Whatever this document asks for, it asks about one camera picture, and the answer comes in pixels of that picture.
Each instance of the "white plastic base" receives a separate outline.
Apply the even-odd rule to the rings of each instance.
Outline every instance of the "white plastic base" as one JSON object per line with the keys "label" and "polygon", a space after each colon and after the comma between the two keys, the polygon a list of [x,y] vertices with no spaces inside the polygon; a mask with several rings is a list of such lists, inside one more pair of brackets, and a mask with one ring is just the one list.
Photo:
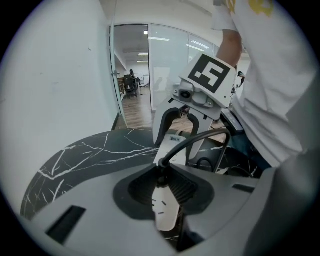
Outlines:
{"label": "white plastic base", "polygon": [[[185,137],[166,134],[153,163],[158,165],[161,158],[164,158],[171,149],[184,140],[186,140]],[[186,165],[186,152],[186,149],[180,151],[170,160],[170,163]],[[177,222],[180,205],[168,186],[155,188],[152,195],[152,205],[157,229],[160,231],[172,230]]]}

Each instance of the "ceiling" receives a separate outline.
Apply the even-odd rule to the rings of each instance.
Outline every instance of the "ceiling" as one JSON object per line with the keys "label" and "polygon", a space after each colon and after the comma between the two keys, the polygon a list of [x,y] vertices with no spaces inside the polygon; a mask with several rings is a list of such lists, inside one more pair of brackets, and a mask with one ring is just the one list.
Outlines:
{"label": "ceiling", "polygon": [[147,25],[123,25],[114,28],[114,44],[122,50],[126,62],[147,61],[148,53]]}
{"label": "ceiling", "polygon": [[[213,0],[174,0],[192,6],[206,15],[213,11]],[[114,44],[123,52],[125,62],[147,61],[148,56],[141,56],[139,53],[148,53],[148,30],[147,25],[121,25],[114,28]]]}

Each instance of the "glass wall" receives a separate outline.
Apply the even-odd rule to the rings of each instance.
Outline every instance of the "glass wall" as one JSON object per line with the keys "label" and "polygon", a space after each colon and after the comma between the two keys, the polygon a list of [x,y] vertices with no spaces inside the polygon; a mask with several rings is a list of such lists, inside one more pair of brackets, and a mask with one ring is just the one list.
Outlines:
{"label": "glass wall", "polygon": [[218,53],[219,49],[220,49],[220,48],[219,48],[218,46],[214,45],[214,50],[213,50],[213,52],[214,52],[214,57],[217,56],[217,53]]}
{"label": "glass wall", "polygon": [[151,24],[149,26],[149,67],[151,109],[171,94],[179,75],[198,54],[216,56],[218,47],[198,36],[176,28]]}
{"label": "glass wall", "polygon": [[189,62],[200,52],[214,56],[214,45],[193,34],[189,36]]}

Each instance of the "white t-shirt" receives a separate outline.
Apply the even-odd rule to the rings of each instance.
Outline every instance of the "white t-shirt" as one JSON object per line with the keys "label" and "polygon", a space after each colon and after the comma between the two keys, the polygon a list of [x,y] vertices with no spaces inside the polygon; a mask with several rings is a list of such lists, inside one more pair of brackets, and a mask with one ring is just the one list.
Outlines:
{"label": "white t-shirt", "polygon": [[251,59],[233,111],[251,143],[276,167],[302,150],[287,112],[319,70],[305,36],[275,1],[227,0],[215,6],[214,30],[238,31]]}

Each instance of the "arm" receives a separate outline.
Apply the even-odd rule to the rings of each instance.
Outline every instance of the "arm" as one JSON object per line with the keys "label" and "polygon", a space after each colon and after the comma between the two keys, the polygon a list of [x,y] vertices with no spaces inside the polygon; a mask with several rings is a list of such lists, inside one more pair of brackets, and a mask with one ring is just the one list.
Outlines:
{"label": "arm", "polygon": [[242,39],[237,31],[223,30],[223,41],[216,57],[232,67],[239,62],[242,53]]}
{"label": "arm", "polygon": [[222,44],[216,57],[235,67],[241,57],[242,39],[229,9],[224,4],[214,6],[212,29],[223,33]]}

